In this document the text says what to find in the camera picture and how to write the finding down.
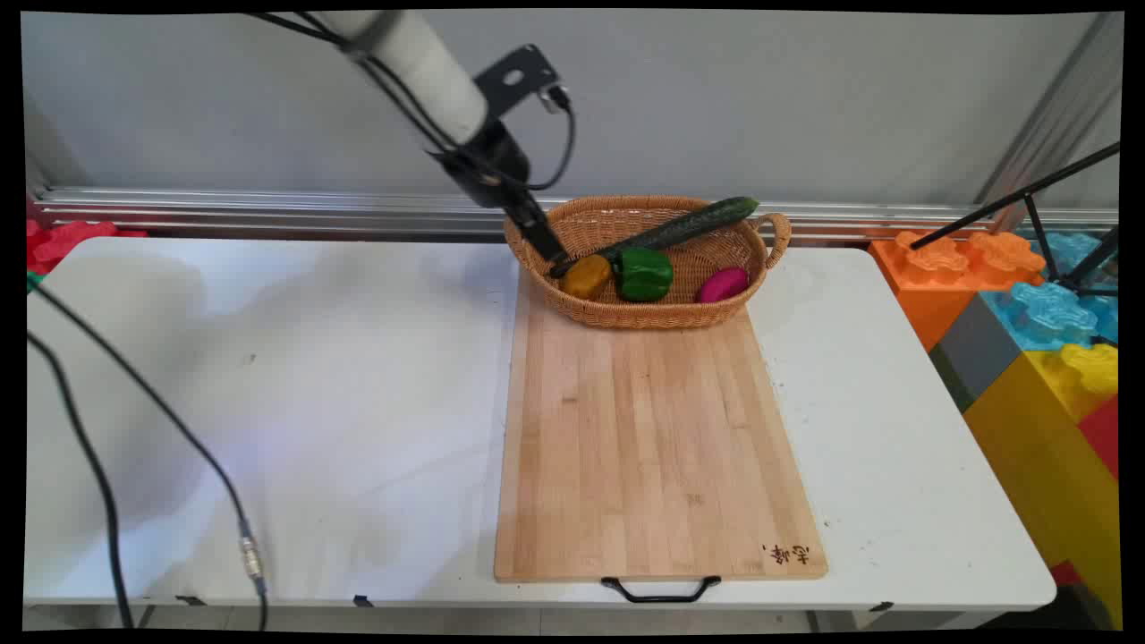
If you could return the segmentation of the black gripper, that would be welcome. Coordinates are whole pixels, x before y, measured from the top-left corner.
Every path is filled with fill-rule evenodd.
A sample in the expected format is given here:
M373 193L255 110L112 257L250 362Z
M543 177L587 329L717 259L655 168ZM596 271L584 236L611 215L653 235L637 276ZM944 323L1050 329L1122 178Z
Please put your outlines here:
M469 142L443 154L442 167L479 207L504 209L540 259L568 260L547 212L524 187L530 163L503 121L487 121Z

